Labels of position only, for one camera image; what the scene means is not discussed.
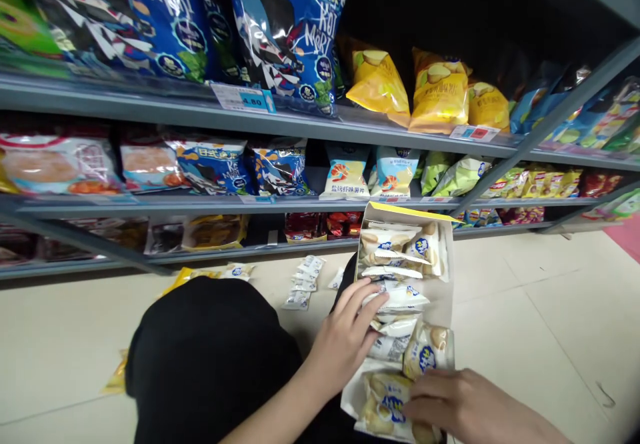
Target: blue snack bag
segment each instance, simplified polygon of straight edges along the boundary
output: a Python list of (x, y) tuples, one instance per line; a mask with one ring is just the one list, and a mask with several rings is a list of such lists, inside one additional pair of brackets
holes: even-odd
[(36, 0), (73, 72), (218, 78), (203, 0)]
[(334, 116), (333, 40), (345, 0), (232, 0), (251, 82), (276, 104)]
[(242, 156), (246, 141), (174, 132), (164, 133), (163, 139), (175, 151), (184, 176), (198, 194), (252, 194)]
[(252, 146), (259, 195), (316, 195), (305, 175), (306, 139), (278, 137)]

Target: snack package on floor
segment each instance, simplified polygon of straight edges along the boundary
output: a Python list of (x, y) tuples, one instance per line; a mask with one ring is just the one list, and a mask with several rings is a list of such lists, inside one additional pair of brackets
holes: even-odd
[(285, 237), (289, 244), (326, 241), (322, 213), (286, 213)]
[(526, 134), (525, 122), (529, 118), (529, 114), (539, 104), (540, 100), (548, 92), (549, 88), (553, 88), (562, 77), (562, 66), (543, 61), (532, 78), (527, 83), (524, 94), (518, 104), (511, 111), (509, 118), (512, 134)]
[(175, 150), (155, 131), (128, 128), (120, 138), (122, 174), (131, 192), (188, 187)]
[(333, 40), (345, 0), (232, 0), (253, 84), (299, 111), (333, 116)]
[(378, 146), (376, 149), (377, 183), (372, 196), (411, 196), (409, 185), (420, 159), (418, 149)]
[(420, 178), (421, 192), (423, 196), (430, 195), (444, 176), (445, 172), (455, 162), (451, 153), (429, 151), (425, 160), (425, 168)]
[(306, 139), (276, 137), (252, 146), (259, 195), (316, 195), (305, 174)]
[(467, 124), (469, 68), (455, 59), (413, 48), (415, 92), (409, 130), (451, 133), (451, 125)]
[(325, 191), (320, 194), (320, 200), (368, 201), (369, 188), (362, 174), (367, 165), (369, 146), (334, 142), (326, 142), (325, 145), (330, 164)]
[(198, 194), (253, 194), (243, 162), (246, 141), (174, 130), (164, 132), (163, 139), (174, 150), (184, 176)]
[(120, 194), (109, 130), (100, 125), (32, 125), (15, 115), (0, 131), (0, 188), (23, 194)]
[(74, 72), (219, 78), (203, 0), (36, 2)]
[(206, 215), (185, 220), (182, 248), (190, 252), (241, 249), (247, 236), (247, 214)]
[(343, 47), (352, 62), (353, 86), (347, 92), (350, 101), (370, 111), (387, 114), (387, 117), (409, 126), (409, 98), (400, 74), (388, 52), (374, 46), (347, 38)]
[(469, 125), (480, 125), (509, 132), (509, 102), (496, 86), (469, 83)]
[(468, 193), (480, 180), (493, 159), (466, 155), (444, 173), (431, 193), (434, 197), (457, 197)]

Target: green snack bag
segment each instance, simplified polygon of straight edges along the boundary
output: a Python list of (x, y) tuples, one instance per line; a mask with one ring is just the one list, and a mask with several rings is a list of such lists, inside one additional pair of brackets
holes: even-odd
[(488, 170), (492, 161), (480, 156), (464, 156), (445, 172), (432, 196), (457, 197), (468, 193)]
[(425, 160), (422, 178), (420, 179), (422, 195), (427, 195), (435, 189), (444, 173), (451, 167), (451, 164), (453, 164), (453, 154), (440, 151), (429, 152)]

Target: white snack bag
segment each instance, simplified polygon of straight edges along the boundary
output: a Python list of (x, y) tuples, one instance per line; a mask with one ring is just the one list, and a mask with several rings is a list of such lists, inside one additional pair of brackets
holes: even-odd
[(289, 291), (289, 296), (281, 308), (288, 311), (308, 311), (311, 293), (302, 291)]

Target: person's right hand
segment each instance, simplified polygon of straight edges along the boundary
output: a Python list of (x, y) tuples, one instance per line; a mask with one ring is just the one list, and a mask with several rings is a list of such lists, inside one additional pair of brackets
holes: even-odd
[(570, 444), (544, 417), (470, 369), (427, 371), (402, 412), (465, 444)]

